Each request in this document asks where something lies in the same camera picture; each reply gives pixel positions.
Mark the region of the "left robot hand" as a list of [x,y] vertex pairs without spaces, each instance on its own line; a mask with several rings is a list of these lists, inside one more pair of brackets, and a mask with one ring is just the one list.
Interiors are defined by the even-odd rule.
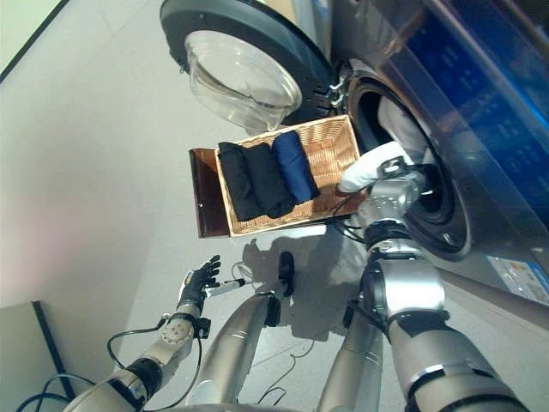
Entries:
[[243,287],[243,278],[219,282],[216,277],[220,272],[220,255],[214,255],[198,269],[189,270],[184,278],[178,295],[176,308],[193,305],[203,309],[205,299],[218,296]]

